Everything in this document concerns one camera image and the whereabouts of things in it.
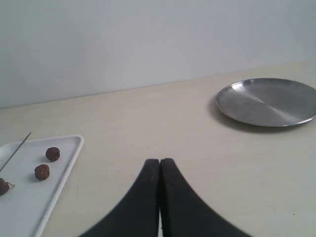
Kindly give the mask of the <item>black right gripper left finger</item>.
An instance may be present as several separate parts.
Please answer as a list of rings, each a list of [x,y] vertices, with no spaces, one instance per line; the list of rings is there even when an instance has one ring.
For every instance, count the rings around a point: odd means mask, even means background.
[[[122,200],[81,236],[157,237],[159,168],[159,160],[146,160],[138,177]]]

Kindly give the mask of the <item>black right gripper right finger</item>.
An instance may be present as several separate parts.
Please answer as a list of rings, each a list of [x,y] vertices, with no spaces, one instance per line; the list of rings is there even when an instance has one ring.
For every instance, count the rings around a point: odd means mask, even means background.
[[[160,162],[160,212],[164,237],[248,237],[210,208],[171,158]]]

